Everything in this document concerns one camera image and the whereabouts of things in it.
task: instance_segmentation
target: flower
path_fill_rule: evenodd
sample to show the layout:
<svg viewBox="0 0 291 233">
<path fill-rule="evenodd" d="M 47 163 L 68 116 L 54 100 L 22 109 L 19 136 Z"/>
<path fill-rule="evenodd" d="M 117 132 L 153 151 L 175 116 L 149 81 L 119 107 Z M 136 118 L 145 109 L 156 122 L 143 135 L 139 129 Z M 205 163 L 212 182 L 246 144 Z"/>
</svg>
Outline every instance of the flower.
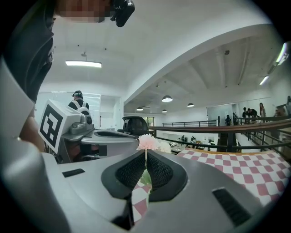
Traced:
<svg viewBox="0 0 291 233">
<path fill-rule="evenodd" d="M 141 135 L 139 140 L 138 150 L 157 150 L 160 147 L 159 141 L 151 134 Z"/>
<path fill-rule="evenodd" d="M 167 142 L 161 142 L 159 151 L 171 154 L 171 147 Z"/>
</svg>

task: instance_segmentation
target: ceiling beam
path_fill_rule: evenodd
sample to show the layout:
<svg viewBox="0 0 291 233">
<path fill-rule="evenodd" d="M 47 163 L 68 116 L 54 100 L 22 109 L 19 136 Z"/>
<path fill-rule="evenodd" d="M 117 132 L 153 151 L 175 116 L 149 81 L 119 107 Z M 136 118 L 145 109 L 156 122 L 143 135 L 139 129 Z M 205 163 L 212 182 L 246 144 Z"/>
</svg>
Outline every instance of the ceiling beam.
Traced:
<svg viewBox="0 0 291 233">
<path fill-rule="evenodd" d="M 190 72 L 194 77 L 199 78 L 199 79 L 202 81 L 204 87 L 205 87 L 206 89 L 208 89 L 208 85 L 207 85 L 207 83 L 206 83 L 206 81 L 205 81 L 205 78 L 202 77 L 202 75 L 198 74 L 198 72 L 196 71 L 196 69 L 194 68 L 194 66 L 193 66 L 190 62 L 186 62 L 186 63 L 185 63 L 185 66 L 187 67 L 188 71 L 189 71 L 189 72 Z"/>
<path fill-rule="evenodd" d="M 184 89 L 184 90 L 185 90 L 186 92 L 188 92 L 189 94 L 191 94 L 191 95 L 194 94 L 194 90 L 193 90 L 193 89 L 181 85 L 181 82 L 178 81 L 178 80 L 176 80 L 176 79 L 175 79 L 172 75 L 170 75 L 169 73 L 166 74 L 166 75 L 164 76 L 164 78 L 165 78 L 167 81 L 170 81 L 171 83 L 173 83 L 173 84 L 177 85 L 178 87 Z"/>
<path fill-rule="evenodd" d="M 244 60 L 242 62 L 242 66 L 241 66 L 241 73 L 240 73 L 240 76 L 238 77 L 238 80 L 237 80 L 237 84 L 238 85 L 240 85 L 242 83 L 242 81 L 243 81 L 244 74 L 245 74 L 245 71 L 246 71 L 247 60 L 249 58 L 249 54 L 250 54 L 250 38 L 247 37 L 246 38 L 245 56 L 244 56 Z"/>
<path fill-rule="evenodd" d="M 220 46 L 215 48 L 214 50 L 215 50 L 216 59 L 217 59 L 218 67 L 219 67 L 221 86 L 226 87 L 226 74 L 225 74 L 225 68 L 224 68 L 223 52 Z"/>
</svg>

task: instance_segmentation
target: metal railing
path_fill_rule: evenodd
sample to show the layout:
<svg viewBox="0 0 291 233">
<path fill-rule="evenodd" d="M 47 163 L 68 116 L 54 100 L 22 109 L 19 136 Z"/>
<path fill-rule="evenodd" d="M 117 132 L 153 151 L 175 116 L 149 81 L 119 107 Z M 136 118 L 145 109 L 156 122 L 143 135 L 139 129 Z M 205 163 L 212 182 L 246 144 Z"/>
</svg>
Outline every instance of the metal railing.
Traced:
<svg viewBox="0 0 291 233">
<path fill-rule="evenodd" d="M 216 120 L 200 121 L 200 122 L 171 122 L 163 123 L 164 127 L 209 127 L 216 126 Z"/>
<path fill-rule="evenodd" d="M 149 127 L 150 130 L 154 131 L 154 135 L 156 135 L 156 131 L 171 131 L 171 132 L 188 132 L 188 133 L 218 133 L 218 134 L 227 134 L 227 144 L 226 145 L 208 145 L 208 144 L 199 144 L 199 143 L 191 143 L 191 142 L 181 142 L 175 141 L 167 138 L 156 137 L 157 139 L 169 141 L 169 142 L 176 142 L 178 144 L 185 144 L 185 145 L 192 145 L 195 147 L 206 147 L 206 148 L 216 148 L 216 149 L 223 149 L 227 152 L 237 152 L 238 150 L 251 150 L 251 149 L 274 149 L 277 153 L 281 156 L 284 156 L 279 150 L 276 148 L 287 146 L 291 148 L 291 141 L 282 142 L 275 137 L 269 136 L 272 140 L 276 141 L 277 143 L 267 144 L 265 139 L 262 139 L 263 143 L 261 145 L 255 146 L 234 146 L 233 145 L 233 138 L 235 137 L 235 133 L 254 133 L 254 132 L 265 132 L 265 131 L 282 131 L 282 129 L 291 127 L 291 119 L 287 117 L 279 118 L 276 117 L 275 121 L 273 122 L 263 122 L 261 118 L 261 122 L 256 124 L 242 124 L 236 126 L 221 126 L 221 127 Z"/>
</svg>

